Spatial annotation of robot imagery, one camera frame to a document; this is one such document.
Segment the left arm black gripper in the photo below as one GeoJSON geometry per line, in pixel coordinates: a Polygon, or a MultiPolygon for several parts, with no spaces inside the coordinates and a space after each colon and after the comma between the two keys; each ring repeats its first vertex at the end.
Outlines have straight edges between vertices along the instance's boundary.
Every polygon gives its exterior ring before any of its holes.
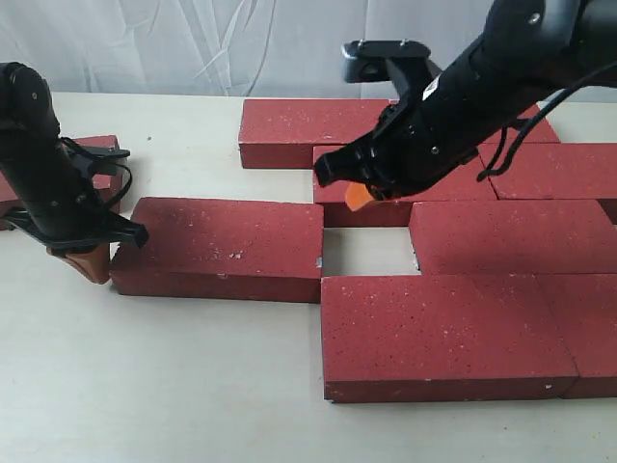
{"type": "Polygon", "coordinates": [[[120,195],[104,201],[93,178],[72,165],[66,147],[79,146],[66,138],[3,137],[1,172],[21,206],[9,208],[1,223],[27,233],[49,256],[104,285],[110,280],[108,243],[143,248],[148,231],[112,211],[120,195]]]}

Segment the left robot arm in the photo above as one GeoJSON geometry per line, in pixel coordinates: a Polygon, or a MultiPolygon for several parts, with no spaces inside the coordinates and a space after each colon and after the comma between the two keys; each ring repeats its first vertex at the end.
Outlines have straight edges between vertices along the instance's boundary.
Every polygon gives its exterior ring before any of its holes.
{"type": "Polygon", "coordinates": [[[1,66],[1,172],[19,204],[1,221],[44,245],[94,284],[110,279],[110,246],[138,248],[145,226],[115,212],[129,178],[110,199],[94,187],[96,175],[128,173],[128,150],[87,148],[61,133],[46,80],[18,62],[1,66]]]}

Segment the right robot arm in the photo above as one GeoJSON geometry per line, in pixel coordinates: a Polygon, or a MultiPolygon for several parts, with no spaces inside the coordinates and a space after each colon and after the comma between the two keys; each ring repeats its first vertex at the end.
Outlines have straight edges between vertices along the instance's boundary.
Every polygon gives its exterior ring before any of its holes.
{"type": "Polygon", "coordinates": [[[422,193],[478,155],[495,134],[523,140],[585,87],[616,84],[612,1],[496,1],[481,34],[446,68],[417,41],[351,41],[342,48],[349,83],[389,81],[397,102],[355,141],[319,156],[320,186],[348,183],[359,209],[422,193]]]}

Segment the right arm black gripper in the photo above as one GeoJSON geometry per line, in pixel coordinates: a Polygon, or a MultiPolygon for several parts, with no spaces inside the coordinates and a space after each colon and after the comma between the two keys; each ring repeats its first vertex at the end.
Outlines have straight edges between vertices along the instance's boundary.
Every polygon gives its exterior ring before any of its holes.
{"type": "Polygon", "coordinates": [[[424,60],[389,60],[387,70],[399,101],[374,138],[368,132],[313,164],[320,186],[351,181],[351,211],[431,188],[540,97],[537,81],[499,68],[481,45],[469,46],[441,73],[424,60]]]}

